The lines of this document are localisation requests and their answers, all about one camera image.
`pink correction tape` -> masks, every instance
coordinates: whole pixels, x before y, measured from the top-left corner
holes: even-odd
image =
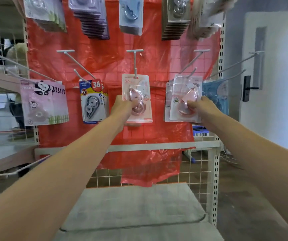
[[[137,105],[133,107],[132,114],[137,116],[145,112],[146,104],[144,102],[144,98],[142,92],[133,88],[130,88],[130,101],[137,101]]]
[[[183,116],[190,116],[195,113],[194,110],[190,109],[187,105],[187,101],[197,101],[198,99],[198,88],[192,88],[185,96],[183,96],[182,100],[178,105],[178,110]]]

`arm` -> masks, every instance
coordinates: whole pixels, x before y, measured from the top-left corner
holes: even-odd
[[[0,240],[52,240],[132,110],[117,97],[111,115],[0,195]]]
[[[189,105],[197,109],[202,125],[219,136],[288,223],[288,150],[222,114],[207,97]]]

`hand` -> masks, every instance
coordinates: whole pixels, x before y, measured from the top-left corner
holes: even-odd
[[[217,121],[224,114],[214,105],[209,98],[202,96],[200,101],[188,101],[187,105],[196,109],[199,116],[202,118],[200,125],[205,126],[208,130],[215,133]]]
[[[120,131],[123,130],[123,126],[141,126],[140,123],[126,123],[127,119],[132,113],[132,108],[136,105],[137,103],[135,101],[123,101],[121,95],[116,96],[115,103],[111,109],[111,116],[116,117],[119,121],[121,121]]]

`price label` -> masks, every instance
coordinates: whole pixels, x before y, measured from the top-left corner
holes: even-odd
[[[95,92],[101,92],[103,89],[102,89],[102,83],[101,83],[101,80],[100,79],[94,79],[92,80],[92,89],[95,91]]]

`door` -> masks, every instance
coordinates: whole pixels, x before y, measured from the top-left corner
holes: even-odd
[[[250,12],[245,16],[242,64],[250,75],[249,101],[240,102],[240,122],[259,135],[288,148],[288,12]]]

